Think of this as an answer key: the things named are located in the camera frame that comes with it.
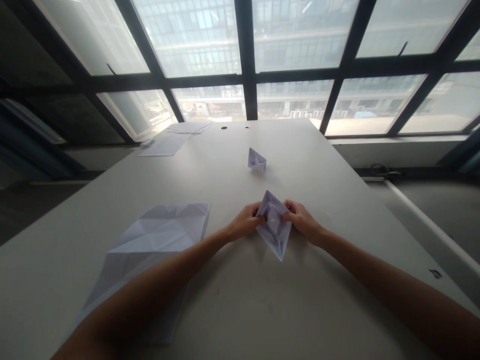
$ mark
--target white paper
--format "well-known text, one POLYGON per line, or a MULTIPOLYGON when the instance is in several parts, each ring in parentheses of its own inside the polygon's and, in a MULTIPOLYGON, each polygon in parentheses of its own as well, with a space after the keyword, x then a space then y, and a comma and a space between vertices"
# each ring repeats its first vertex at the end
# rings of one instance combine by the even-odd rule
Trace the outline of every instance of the white paper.
MULTIPOLYGON (((152 266, 198 243, 205 231, 209 206, 196 203, 155 206, 135 221, 106 254, 100 276, 75 327, 123 285, 152 266)), ((153 319, 139 337, 142 343, 164 345, 173 339, 186 295, 180 294, 153 319)))
POLYGON ((201 134, 212 125, 211 121, 199 121, 199 122, 179 122, 170 125, 166 128, 169 133, 176 134, 201 134))
POLYGON ((282 215, 288 212, 290 210, 267 190, 256 213, 257 216, 263 215, 265 217, 265 222, 258 225, 256 231, 280 261, 284 259, 290 229, 292 228, 290 221, 281 220, 282 215))
POLYGON ((267 159, 260 155, 258 152, 250 148, 248 150, 248 167, 263 173, 267 166, 267 159))
POLYGON ((192 136, 191 134, 165 134, 160 133, 150 147, 145 149, 139 157, 148 156, 173 156, 192 136))

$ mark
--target window pane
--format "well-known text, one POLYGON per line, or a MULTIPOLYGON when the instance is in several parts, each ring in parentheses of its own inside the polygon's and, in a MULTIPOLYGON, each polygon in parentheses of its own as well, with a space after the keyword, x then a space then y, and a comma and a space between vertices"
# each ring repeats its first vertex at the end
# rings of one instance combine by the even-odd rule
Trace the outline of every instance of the window pane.
POLYGON ((326 135, 386 134, 423 75, 345 79, 326 135))
POLYGON ((303 118, 319 129, 333 84, 333 80, 258 84, 258 120, 303 118))
POLYGON ((462 131, 480 113, 480 72, 445 74, 400 133, 462 131))
POLYGON ((470 40, 456 60, 479 60, 480 59, 480 30, 470 40))
POLYGON ((336 68, 358 0, 253 0, 257 73, 336 68))
POLYGON ((124 142, 83 95, 32 97, 28 101, 79 145, 124 142))
POLYGON ((172 0, 133 3, 166 77, 241 74, 233 1, 187 1, 188 9, 172 0))
POLYGON ((138 142, 178 123, 163 90, 103 92, 98 97, 138 142))
POLYGON ((56 145, 66 143, 65 139, 53 131, 50 126, 45 124, 33 112, 31 112, 22 104, 11 99, 2 99, 0 100, 0 103, 47 141, 56 145))
POLYGON ((0 1, 0 74, 15 88, 72 83, 3 1, 0 1))
POLYGON ((115 0, 33 0, 91 75, 148 73, 115 0))
POLYGON ((242 85, 173 89, 185 121, 247 120, 242 85))
POLYGON ((431 54, 469 0, 377 0, 358 58, 431 54))

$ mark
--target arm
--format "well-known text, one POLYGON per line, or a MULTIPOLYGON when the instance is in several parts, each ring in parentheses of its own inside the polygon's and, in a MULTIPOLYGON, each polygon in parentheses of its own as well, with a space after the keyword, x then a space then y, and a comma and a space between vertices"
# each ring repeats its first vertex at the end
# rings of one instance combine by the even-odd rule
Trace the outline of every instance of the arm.
POLYGON ((325 250, 442 358, 480 359, 480 319, 440 291, 328 231, 300 203, 282 220, 325 250))
POLYGON ((52 357, 116 359, 119 346, 145 327, 224 245, 263 223, 260 202, 249 204, 223 229, 151 267, 93 310, 52 357))

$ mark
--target forearm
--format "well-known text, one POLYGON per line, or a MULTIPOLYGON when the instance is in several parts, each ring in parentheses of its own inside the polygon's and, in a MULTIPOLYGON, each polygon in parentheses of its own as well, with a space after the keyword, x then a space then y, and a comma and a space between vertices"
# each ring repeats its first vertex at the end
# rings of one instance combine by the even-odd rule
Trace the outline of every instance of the forearm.
POLYGON ((333 256, 440 356, 480 356, 480 320, 462 306, 342 237, 323 230, 318 245, 333 256))
POLYGON ((230 240, 226 229, 151 267, 100 304, 77 327, 75 338, 117 344, 130 340, 230 240))

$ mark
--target left hand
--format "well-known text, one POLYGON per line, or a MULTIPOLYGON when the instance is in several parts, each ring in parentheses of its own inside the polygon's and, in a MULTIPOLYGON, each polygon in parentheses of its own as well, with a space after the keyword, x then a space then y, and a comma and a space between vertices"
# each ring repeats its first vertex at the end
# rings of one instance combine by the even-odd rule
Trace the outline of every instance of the left hand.
POLYGON ((230 241, 237 240, 250 234, 255 228, 265 222, 263 216, 255 216, 261 202, 246 205, 225 228, 230 241))

